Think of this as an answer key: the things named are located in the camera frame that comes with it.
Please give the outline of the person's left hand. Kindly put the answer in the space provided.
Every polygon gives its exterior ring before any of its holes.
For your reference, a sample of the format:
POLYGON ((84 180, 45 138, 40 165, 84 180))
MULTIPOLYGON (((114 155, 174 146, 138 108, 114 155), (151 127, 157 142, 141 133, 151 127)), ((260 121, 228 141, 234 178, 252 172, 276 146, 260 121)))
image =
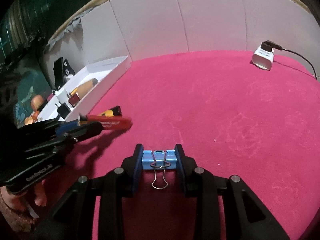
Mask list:
POLYGON ((30 215, 31 205, 25 198, 26 194, 14 195, 5 186, 1 187, 1 215, 14 232, 30 232, 36 221, 30 215))

